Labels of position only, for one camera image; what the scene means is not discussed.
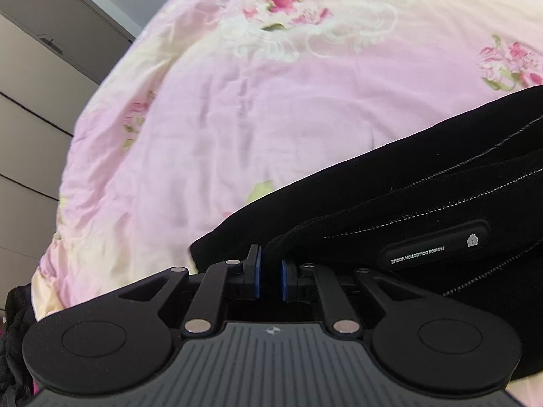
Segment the textured grip surface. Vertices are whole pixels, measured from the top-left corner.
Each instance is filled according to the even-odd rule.
[[[317,324],[229,323],[216,337],[187,341],[166,370],[133,390],[89,399],[44,390],[29,405],[513,407],[521,404],[504,391],[468,400],[445,400],[411,392],[384,375],[362,344],[333,339]]]

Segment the green leaf print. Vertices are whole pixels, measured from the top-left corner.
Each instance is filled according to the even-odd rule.
[[[502,39],[496,34],[492,35],[492,37],[494,41],[496,42],[496,47],[500,47],[502,44]]]
[[[505,85],[503,82],[501,81],[495,81],[496,84],[498,84],[498,87],[500,88],[500,90],[503,90],[505,92],[510,92],[511,90],[513,90],[516,86],[516,84],[513,84],[511,87],[508,86],[508,85]]]
[[[56,221],[59,225],[64,225],[64,219],[62,218],[62,210],[66,206],[67,199],[62,194],[59,197],[59,206],[56,209]]]
[[[500,69],[500,73],[502,76],[505,76],[508,80],[515,81],[515,77],[513,76],[512,72],[507,67],[502,67]]]
[[[132,147],[132,144],[134,144],[134,139],[127,139],[126,141],[123,142],[123,150],[124,151],[127,151],[130,149],[130,147]]]
[[[499,84],[498,84],[497,82],[491,81],[491,80],[489,80],[489,79],[487,79],[487,78],[482,78],[482,79],[483,79],[483,81],[484,81],[485,83],[487,83],[487,85],[488,85],[491,89],[493,89],[493,90],[499,90],[499,89],[500,89],[500,86],[499,86]]]
[[[273,23],[273,24],[270,24],[268,26],[264,26],[262,28],[262,30],[265,30],[265,31],[273,31],[273,30],[286,30],[287,28],[285,26],[283,26],[281,23]]]
[[[512,79],[513,81],[515,81],[517,84],[522,84],[522,78],[520,78],[520,73],[512,73]]]
[[[252,189],[251,194],[247,197],[247,205],[254,201],[257,201],[270,193],[273,193],[275,188],[273,186],[273,180],[267,180],[267,182],[258,183]]]

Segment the logo emblem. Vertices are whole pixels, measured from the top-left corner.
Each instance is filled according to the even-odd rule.
[[[266,332],[270,334],[271,336],[275,336],[275,334],[278,334],[279,332],[281,332],[281,329],[275,326],[271,326],[266,329]]]
[[[477,237],[475,234],[471,234],[471,236],[468,237],[468,246],[477,246],[479,243],[479,237]]]

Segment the pink floral bedsheet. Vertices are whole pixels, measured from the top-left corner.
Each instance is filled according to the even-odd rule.
[[[194,269],[247,203],[541,85],[542,20],[543,0],[170,0],[77,123],[37,318]]]

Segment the circular pad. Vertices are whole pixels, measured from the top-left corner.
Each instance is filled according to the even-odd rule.
[[[117,352],[127,333],[109,321],[84,321],[70,327],[62,338],[64,347],[74,355],[99,358]]]
[[[476,327],[457,319],[430,321],[419,329],[419,337],[430,349],[451,355],[471,352],[483,341]]]

